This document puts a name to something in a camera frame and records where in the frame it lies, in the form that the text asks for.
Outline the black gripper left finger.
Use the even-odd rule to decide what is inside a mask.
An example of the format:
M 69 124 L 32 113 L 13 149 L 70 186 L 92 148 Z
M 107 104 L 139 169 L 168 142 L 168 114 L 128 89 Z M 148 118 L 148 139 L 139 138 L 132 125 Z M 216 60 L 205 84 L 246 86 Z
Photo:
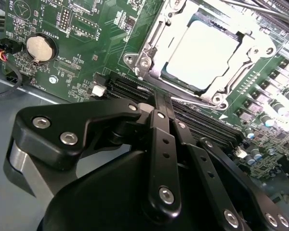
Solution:
M 7 161 L 14 185 L 45 206 L 76 180 L 81 158 L 128 144 L 148 157 L 144 204 L 175 218 L 181 210 L 171 99 L 156 93 L 148 103 L 111 99 L 27 107 L 16 114 Z

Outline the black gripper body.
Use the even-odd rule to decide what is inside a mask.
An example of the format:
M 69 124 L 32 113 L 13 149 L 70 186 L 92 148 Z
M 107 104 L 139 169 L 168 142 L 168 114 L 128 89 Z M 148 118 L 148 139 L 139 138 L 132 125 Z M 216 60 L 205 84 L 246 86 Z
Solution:
M 65 186 L 44 231 L 225 231 L 226 205 L 213 201 L 215 173 L 179 170 L 176 153 L 132 151 Z

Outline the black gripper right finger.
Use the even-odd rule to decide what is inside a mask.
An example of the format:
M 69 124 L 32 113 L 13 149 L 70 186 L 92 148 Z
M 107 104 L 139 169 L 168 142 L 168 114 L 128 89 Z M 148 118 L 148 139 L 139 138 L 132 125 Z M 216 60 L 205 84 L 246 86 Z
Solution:
M 193 167 L 221 231 L 289 231 L 289 217 L 219 147 L 243 136 L 168 100 L 174 134 Z

